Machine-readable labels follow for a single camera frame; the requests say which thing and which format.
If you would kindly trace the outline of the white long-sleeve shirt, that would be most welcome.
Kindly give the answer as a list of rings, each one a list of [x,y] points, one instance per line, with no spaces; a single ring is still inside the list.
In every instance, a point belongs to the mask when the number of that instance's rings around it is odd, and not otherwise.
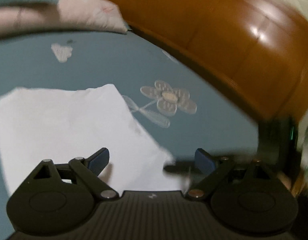
[[[102,178],[116,191],[181,188],[178,177],[163,171],[172,155],[133,117],[114,85],[16,88],[0,97],[0,162],[8,193],[44,159],[67,163],[103,147],[110,160]]]

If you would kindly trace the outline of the teal floral bed sheet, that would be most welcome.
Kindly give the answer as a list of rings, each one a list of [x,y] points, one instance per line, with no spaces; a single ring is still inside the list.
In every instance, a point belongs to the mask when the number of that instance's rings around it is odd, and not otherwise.
[[[118,90],[109,71],[111,57],[129,33],[57,32],[0,40],[0,97],[16,88],[77,91],[114,85]],[[121,96],[139,122],[130,106],[130,98]],[[159,142],[157,144],[167,150],[173,160],[181,160]],[[185,190],[188,178],[176,177],[181,182],[179,190]],[[0,239],[13,232],[6,215],[6,204],[11,194],[6,189],[0,162]]]

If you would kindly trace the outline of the wooden headboard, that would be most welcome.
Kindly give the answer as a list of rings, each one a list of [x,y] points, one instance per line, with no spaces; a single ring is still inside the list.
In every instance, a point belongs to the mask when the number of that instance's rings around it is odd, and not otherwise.
[[[134,116],[179,159],[254,153],[308,109],[308,21],[280,0],[110,0],[132,31],[111,57]]]

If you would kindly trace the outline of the pink floral folded quilt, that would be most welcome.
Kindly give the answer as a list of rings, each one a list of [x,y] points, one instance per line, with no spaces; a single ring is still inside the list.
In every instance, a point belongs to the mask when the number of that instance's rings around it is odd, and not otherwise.
[[[108,0],[58,0],[56,5],[0,7],[0,38],[37,31],[126,33],[119,7]]]

